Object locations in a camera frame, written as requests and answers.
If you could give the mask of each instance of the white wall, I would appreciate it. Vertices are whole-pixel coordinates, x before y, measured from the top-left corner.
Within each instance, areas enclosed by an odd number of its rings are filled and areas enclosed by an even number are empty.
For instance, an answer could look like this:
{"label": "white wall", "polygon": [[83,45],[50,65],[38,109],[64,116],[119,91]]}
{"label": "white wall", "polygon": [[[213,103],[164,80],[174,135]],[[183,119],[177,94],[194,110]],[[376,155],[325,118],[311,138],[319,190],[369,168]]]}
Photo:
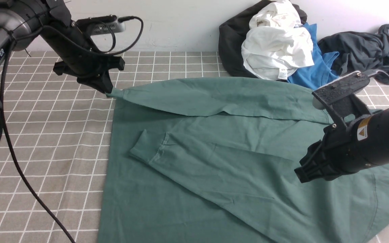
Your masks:
{"label": "white wall", "polygon": [[[67,4],[73,19],[108,14],[136,15],[144,19],[145,29],[133,50],[140,51],[216,51],[218,26],[258,0],[72,0]],[[389,23],[389,0],[293,0],[307,12],[308,22],[318,24],[318,38],[342,31],[376,31]],[[132,20],[127,31],[117,34],[117,49],[129,45],[139,24]],[[102,49],[111,38],[95,38]],[[28,48],[49,50],[37,39]]]}

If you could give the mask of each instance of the yellow warning sticker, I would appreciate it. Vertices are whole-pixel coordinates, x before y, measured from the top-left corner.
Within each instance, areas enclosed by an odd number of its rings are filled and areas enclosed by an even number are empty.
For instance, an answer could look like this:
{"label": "yellow warning sticker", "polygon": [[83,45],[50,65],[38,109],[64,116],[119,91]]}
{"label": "yellow warning sticker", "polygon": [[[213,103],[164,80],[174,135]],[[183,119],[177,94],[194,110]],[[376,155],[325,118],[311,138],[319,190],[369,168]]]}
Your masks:
{"label": "yellow warning sticker", "polygon": [[366,138],[368,138],[367,126],[369,125],[370,119],[372,119],[372,117],[367,117],[364,120],[362,120],[358,125],[358,129],[357,129],[358,141],[365,140]]}
{"label": "yellow warning sticker", "polygon": [[358,128],[361,128],[361,127],[364,127],[364,126],[369,125],[370,119],[372,119],[371,116],[369,116],[369,117],[365,118],[364,120],[362,120],[362,121],[360,122],[360,124],[358,125]]}

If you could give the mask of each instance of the green long-sleeve shirt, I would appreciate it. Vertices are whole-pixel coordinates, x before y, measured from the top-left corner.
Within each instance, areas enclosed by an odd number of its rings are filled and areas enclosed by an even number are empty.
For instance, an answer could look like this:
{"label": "green long-sleeve shirt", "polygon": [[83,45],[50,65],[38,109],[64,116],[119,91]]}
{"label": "green long-sleeve shirt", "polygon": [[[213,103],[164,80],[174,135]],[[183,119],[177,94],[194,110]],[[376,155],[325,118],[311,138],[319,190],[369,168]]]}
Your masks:
{"label": "green long-sleeve shirt", "polygon": [[111,96],[100,243],[364,243],[389,224],[389,165],[298,181],[332,122],[309,89],[185,79]]}

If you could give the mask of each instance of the sleeve cuff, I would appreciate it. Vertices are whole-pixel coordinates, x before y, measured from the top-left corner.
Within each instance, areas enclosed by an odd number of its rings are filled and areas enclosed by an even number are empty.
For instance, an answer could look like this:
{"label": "sleeve cuff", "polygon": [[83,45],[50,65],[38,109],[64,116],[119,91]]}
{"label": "sleeve cuff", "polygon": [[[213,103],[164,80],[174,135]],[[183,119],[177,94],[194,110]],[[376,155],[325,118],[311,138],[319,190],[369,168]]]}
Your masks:
{"label": "sleeve cuff", "polygon": [[144,130],[129,155],[144,162],[151,163],[163,153],[164,144],[168,140],[168,134],[155,134]]}

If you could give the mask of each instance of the white shirt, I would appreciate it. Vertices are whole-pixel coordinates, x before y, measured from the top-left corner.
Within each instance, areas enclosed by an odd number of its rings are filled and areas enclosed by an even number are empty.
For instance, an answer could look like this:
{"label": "white shirt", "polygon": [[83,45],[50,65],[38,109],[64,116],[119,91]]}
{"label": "white shirt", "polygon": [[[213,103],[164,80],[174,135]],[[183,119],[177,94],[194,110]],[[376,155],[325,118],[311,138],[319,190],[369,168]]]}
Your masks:
{"label": "white shirt", "polygon": [[261,79],[287,79],[298,68],[312,66],[313,42],[289,0],[263,8],[249,23],[242,44],[244,67]]}

